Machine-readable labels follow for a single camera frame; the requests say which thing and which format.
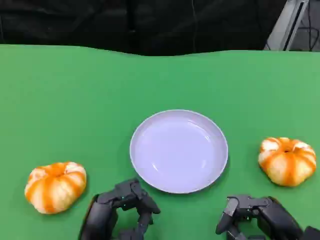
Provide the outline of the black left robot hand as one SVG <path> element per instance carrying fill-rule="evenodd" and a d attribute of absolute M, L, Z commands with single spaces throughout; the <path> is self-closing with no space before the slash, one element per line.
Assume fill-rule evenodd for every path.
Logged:
<path fill-rule="evenodd" d="M 118 208 L 123 211 L 135 208 L 139 218 L 135 227 L 121 230 L 117 240 L 143 240 L 148 227 L 154 224 L 153 214 L 161 213 L 153 198 L 141 187 L 139 180 L 128 179 L 116 184 L 114 189 L 96 194 L 92 198 L 78 239 L 113 240 Z"/>

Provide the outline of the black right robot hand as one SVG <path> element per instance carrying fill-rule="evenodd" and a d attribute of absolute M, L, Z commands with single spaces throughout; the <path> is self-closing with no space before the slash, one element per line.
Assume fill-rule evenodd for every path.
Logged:
<path fill-rule="evenodd" d="M 239 222 L 257 220 L 263 235 L 245 236 Z M 238 194 L 227 197 L 227 205 L 215 233 L 226 233 L 228 240 L 298 240 L 304 231 L 295 218 L 274 197 L 251 197 Z"/>

